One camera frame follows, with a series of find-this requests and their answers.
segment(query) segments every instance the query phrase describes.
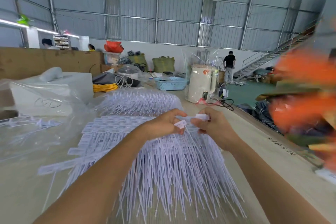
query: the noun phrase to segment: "yellow rope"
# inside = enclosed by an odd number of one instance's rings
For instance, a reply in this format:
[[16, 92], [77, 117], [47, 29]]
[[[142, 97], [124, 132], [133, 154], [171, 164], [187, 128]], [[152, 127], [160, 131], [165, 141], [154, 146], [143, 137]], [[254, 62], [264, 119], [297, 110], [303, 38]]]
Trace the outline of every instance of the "yellow rope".
[[109, 92], [111, 90], [116, 90], [116, 89], [118, 89], [118, 86], [116, 83], [105, 84], [105, 85], [100, 85], [100, 84], [93, 85], [93, 92]]

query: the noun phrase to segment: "red bag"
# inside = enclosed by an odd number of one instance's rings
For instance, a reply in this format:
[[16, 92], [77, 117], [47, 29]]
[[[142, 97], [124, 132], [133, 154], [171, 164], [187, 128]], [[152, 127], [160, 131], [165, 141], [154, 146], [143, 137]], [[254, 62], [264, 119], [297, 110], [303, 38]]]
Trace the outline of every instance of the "red bag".
[[124, 47], [121, 45], [121, 42], [106, 41], [104, 48], [107, 52], [122, 53], [124, 51]]

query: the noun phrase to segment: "hand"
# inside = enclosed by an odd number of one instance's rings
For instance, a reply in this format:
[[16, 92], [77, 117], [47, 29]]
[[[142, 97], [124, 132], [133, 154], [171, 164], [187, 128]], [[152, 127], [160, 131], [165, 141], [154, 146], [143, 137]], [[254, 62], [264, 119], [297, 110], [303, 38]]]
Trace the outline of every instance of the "hand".
[[168, 136], [170, 134], [182, 135], [184, 128], [181, 129], [174, 126], [176, 122], [180, 121], [176, 116], [185, 117], [187, 114], [179, 109], [172, 109], [142, 124], [141, 127], [144, 129], [144, 132], [147, 133], [147, 140]]
[[197, 118], [191, 119], [191, 123], [199, 128], [198, 133], [208, 134], [217, 144], [224, 140], [227, 147], [239, 138], [222, 112], [205, 107], [199, 113], [209, 115], [210, 120], [205, 122]]

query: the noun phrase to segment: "kettle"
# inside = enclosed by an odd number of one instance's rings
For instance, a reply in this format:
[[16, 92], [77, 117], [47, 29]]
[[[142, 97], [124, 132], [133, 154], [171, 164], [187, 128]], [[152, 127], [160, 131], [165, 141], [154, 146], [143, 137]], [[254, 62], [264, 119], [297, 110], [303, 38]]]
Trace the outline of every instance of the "kettle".
[[192, 103], [208, 101], [216, 89], [216, 68], [209, 65], [192, 65], [187, 100]]

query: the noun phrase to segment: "gray pants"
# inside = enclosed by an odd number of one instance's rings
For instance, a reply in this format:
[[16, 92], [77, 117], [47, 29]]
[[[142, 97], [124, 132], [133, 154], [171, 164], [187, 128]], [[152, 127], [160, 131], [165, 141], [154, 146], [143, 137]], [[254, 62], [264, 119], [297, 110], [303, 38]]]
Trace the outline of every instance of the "gray pants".
[[228, 76], [229, 76], [229, 82], [233, 82], [233, 69], [231, 67], [227, 67], [225, 69], [225, 76], [224, 76], [224, 81], [228, 82]]

